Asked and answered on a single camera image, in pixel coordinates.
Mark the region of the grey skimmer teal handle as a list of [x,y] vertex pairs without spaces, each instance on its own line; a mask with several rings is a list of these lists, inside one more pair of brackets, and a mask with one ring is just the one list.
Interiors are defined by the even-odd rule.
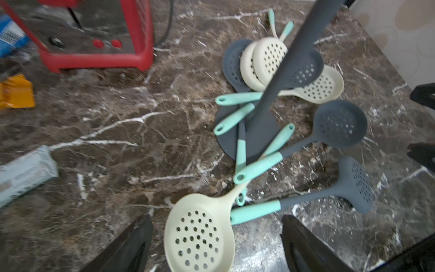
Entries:
[[[307,55],[306,62],[302,64],[291,77],[293,80],[291,86],[293,86],[294,89],[311,84],[320,76],[323,69],[324,61],[322,56],[315,50],[310,51]],[[241,109],[230,114],[229,117],[216,125],[214,129],[215,135],[220,136],[228,132],[254,109],[254,102],[244,103],[242,105],[243,107]]]

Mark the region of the grey skimmer front side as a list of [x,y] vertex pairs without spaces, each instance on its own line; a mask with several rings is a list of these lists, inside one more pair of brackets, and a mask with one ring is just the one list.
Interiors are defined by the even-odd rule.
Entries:
[[277,199],[233,209],[231,211],[231,224],[245,223],[296,204],[330,196],[344,198],[351,203],[357,212],[366,214],[371,210],[374,202],[374,195],[368,176],[361,165],[350,156],[340,158],[338,166],[339,177],[333,186],[301,196]]

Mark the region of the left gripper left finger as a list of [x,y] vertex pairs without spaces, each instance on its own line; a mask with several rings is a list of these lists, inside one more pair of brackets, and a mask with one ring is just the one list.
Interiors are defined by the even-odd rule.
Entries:
[[133,221],[83,272],[143,272],[146,267],[154,227],[149,215]]

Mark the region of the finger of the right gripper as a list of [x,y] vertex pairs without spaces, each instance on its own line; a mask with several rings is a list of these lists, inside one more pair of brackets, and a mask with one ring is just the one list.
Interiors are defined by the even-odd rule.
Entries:
[[435,83],[416,86],[410,95],[410,99],[422,106],[435,110]]
[[430,170],[435,172],[435,145],[430,143],[412,143],[408,146],[407,155]]

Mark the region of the grey utensil rack stand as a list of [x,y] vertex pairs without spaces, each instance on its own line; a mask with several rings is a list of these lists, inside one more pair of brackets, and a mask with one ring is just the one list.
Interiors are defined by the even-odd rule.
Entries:
[[[310,51],[315,50],[313,48],[314,40],[333,20],[343,4],[343,1],[317,1],[315,3],[284,57],[283,63],[279,66],[277,74],[273,76],[261,99],[254,102],[254,109],[242,120],[245,121],[248,163],[258,159],[260,154],[265,151],[266,146],[278,135],[279,127],[269,109],[281,90],[286,87],[293,89],[291,77],[306,62]],[[221,106],[216,115],[216,125],[242,107],[242,104]],[[232,159],[236,158],[237,135],[238,124],[228,132],[216,136],[219,146]]]

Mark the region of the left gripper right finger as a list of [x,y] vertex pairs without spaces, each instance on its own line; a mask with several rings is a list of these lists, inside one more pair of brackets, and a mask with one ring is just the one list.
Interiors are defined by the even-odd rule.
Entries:
[[291,272],[351,272],[323,241],[309,231],[295,216],[282,217],[281,239]]

